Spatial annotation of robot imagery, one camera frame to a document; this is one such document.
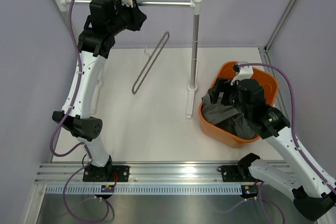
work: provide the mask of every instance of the vented metal strip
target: vented metal strip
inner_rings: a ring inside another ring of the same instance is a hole
[[[241,195],[240,185],[117,185],[113,192],[103,192],[102,185],[68,185],[66,194],[93,195]],[[47,194],[62,194],[64,185],[48,185]]]

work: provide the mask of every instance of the reflective surface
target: reflective surface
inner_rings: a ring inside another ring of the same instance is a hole
[[[286,223],[312,223],[302,217],[293,203],[280,192],[264,186],[263,197],[273,200],[283,210]],[[104,203],[98,200],[85,201],[91,196],[68,195],[68,205],[73,212],[87,220],[98,220],[106,212]],[[239,205],[230,213],[223,211],[230,209],[242,201],[239,196],[129,196],[114,195],[108,200],[113,208],[115,217],[109,213],[107,221],[102,223],[229,223],[229,224],[263,224],[266,220],[259,200],[248,201]],[[277,209],[264,204],[268,216],[275,223],[282,223]],[[81,223],[67,213],[62,195],[46,194],[37,221],[38,224]]]

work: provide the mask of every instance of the table surface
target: table surface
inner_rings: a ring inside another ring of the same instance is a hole
[[[103,120],[101,137],[112,160],[237,161],[249,153],[265,160],[283,160],[262,139],[233,149],[204,135],[199,127],[201,98],[221,66],[232,60],[261,62],[257,48],[198,49],[198,92],[191,119],[185,118],[191,48],[162,50],[139,91],[133,95],[132,86],[147,59],[143,49],[115,49],[104,67],[97,112],[92,116]],[[56,151],[64,153],[76,143],[77,140],[62,129]],[[85,150],[79,147],[66,157],[53,157],[53,161],[81,161],[84,155]]]

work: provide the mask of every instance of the laundry basket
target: laundry basket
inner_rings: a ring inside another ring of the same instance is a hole
[[[217,78],[233,79],[234,76],[236,76],[236,73],[233,70],[233,65],[236,63],[237,61],[230,61],[225,63],[218,72],[210,88],[212,88],[215,85]],[[257,80],[259,82],[259,85],[261,85],[265,90],[266,103],[269,105],[273,105],[279,89],[277,80],[272,75],[259,69],[253,68],[253,72],[254,74],[252,76],[252,79]],[[255,142],[260,138],[260,136],[256,134],[256,136],[251,140],[242,139],[238,136],[235,136],[229,132],[226,132],[208,123],[202,116],[202,108],[203,108],[203,102],[201,102],[201,105],[199,105],[198,113],[200,115],[199,124],[201,130],[205,135],[208,135],[218,141],[221,141],[230,146],[231,148],[241,148],[245,144]]]

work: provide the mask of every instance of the gray wall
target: gray wall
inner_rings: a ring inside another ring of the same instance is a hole
[[[288,74],[295,92],[297,134],[336,177],[336,4],[335,0],[299,0],[271,48],[271,62]],[[281,92],[290,111],[288,88]]]
[[[200,19],[199,45],[263,46],[271,36],[289,0],[204,0]],[[148,16],[141,32],[125,31],[116,38],[116,47],[156,45],[166,30],[170,47],[191,46],[192,10],[188,8],[142,7]],[[89,14],[87,6],[76,7],[74,23],[78,31]]]
[[[75,54],[50,0],[0,0],[0,218],[20,223],[74,73]]]

